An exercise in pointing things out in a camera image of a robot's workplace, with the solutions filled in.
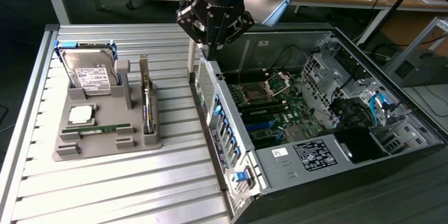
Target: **hard drive label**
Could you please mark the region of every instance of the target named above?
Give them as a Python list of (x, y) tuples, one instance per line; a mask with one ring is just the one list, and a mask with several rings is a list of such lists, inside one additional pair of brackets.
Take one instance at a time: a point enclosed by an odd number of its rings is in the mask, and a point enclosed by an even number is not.
[(109, 90), (109, 78), (105, 68), (76, 68), (76, 75), (85, 91)]
[(297, 144), (293, 147), (303, 166), (309, 172), (337, 164), (321, 139)]

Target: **blue cable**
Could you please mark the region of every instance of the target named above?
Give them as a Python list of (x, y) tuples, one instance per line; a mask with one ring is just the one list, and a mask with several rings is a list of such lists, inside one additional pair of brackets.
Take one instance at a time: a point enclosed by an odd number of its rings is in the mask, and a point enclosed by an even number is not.
[(377, 124), (379, 124), (377, 121), (376, 121), (376, 115), (375, 115), (375, 98), (376, 98), (376, 97), (380, 98), (380, 102), (381, 102), (381, 104), (383, 104), (384, 102), (387, 102), (384, 95), (380, 94), (380, 93), (375, 94), (375, 95), (372, 96), (372, 98), (371, 98), (371, 112), (372, 112), (372, 115), (373, 115), (375, 126), (377, 126)]

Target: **floor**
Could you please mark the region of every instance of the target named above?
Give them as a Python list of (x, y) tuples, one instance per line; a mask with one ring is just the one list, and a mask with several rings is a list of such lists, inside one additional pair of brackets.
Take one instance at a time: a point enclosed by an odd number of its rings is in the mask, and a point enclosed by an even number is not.
[[(173, 23), (177, 3), (168, 1), (65, 0), (73, 24)], [(9, 110), (0, 122), (0, 160), (5, 155), (16, 122), (35, 57), (47, 24), (57, 23), (49, 0), (0, 0), (0, 105)], [(364, 30), (373, 12), (364, 9), (301, 7), (299, 14), (291, 6), (281, 22), (328, 22), (340, 27), (349, 37)], [(377, 35), (375, 40), (387, 40)]]

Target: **metal table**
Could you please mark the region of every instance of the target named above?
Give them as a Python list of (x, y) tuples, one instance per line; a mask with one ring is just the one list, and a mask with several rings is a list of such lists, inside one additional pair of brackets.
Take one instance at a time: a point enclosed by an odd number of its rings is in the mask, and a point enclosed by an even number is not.
[[(109, 42), (129, 59), (148, 55), (159, 87), (159, 150), (53, 162), (68, 77), (60, 41)], [(4, 168), (0, 223), (228, 223), (223, 195), (187, 80), (188, 37), (177, 25), (48, 26)]]

